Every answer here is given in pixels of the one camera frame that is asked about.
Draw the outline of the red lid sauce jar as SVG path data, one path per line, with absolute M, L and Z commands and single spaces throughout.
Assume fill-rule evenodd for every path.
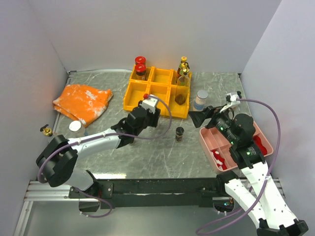
M 146 58 L 144 56 L 137 56 L 134 62 L 135 62 L 135 65 L 139 65 L 139 64 L 146 65 Z
M 146 81 L 146 66 L 139 64 L 135 65 L 135 73 L 136 73 L 136 79 Z

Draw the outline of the red lid sauce jar front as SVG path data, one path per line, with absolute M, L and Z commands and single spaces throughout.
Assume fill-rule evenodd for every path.
M 139 64 L 135 65 L 135 73 L 136 73 L 136 79 L 146 81 L 146 66 Z

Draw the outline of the red lid sauce jar back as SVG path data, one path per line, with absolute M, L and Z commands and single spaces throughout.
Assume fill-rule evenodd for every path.
M 144 56 L 137 56 L 134 62 L 135 62 L 135 65 L 139 65 L 139 64 L 146 65 L 146 58 Z

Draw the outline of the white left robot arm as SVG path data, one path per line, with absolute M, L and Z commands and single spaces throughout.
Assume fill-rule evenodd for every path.
M 152 113 L 150 109 L 138 106 L 126 118 L 103 132 L 74 139 L 66 139 L 63 135 L 57 135 L 35 162 L 40 168 L 53 152 L 66 147 L 56 153 L 44 166 L 42 170 L 44 178 L 51 187 L 68 184 L 80 189 L 86 197 L 94 197 L 98 193 L 96 179 L 90 171 L 78 169 L 77 160 L 133 143 L 135 137 L 145 128 L 157 127 L 159 117 L 160 109 L 156 108 Z

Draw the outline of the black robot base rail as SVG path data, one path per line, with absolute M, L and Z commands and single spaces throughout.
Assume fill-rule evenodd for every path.
M 99 179 L 86 193 L 92 197 L 74 188 L 69 191 L 69 198 L 78 200 L 84 213 L 118 207 L 212 207 L 214 200 L 228 198 L 218 177 Z

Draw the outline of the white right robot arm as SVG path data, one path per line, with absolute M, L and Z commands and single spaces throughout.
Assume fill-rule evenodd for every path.
M 308 231 L 304 220 L 299 220 L 289 209 L 269 174 L 269 166 L 253 136 L 253 118 L 247 114 L 229 117 L 228 111 L 209 106 L 203 111 L 190 111 L 195 127 L 209 119 L 207 129 L 216 128 L 230 143 L 229 152 L 242 174 L 251 184 L 252 194 L 233 171 L 217 176 L 216 192 L 233 197 L 255 224 L 259 236 L 302 236 Z

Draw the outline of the glass oil bottle gold spout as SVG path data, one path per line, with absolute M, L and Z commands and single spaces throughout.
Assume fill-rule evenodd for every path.
M 190 70 L 190 68 L 188 67 L 183 67 L 183 72 L 185 69 Z M 187 96 L 188 96 L 188 91 L 189 88 L 185 87 L 185 86 L 177 86 L 176 87 L 176 94 L 175 94 L 175 102 L 178 105 L 183 105 L 186 102 Z

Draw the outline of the chili sauce bottle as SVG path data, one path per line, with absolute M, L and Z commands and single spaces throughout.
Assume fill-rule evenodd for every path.
M 188 62 L 187 62 L 187 57 L 185 57 L 185 56 L 182 56 L 181 57 L 181 67 L 189 67 L 189 64 L 188 64 Z
M 182 72 L 183 72 L 183 67 L 184 67 L 184 63 L 181 63 L 181 65 L 179 66 L 178 70 L 177 70 L 177 77 L 176 77 L 176 83 L 178 82 L 178 79 L 181 77 Z

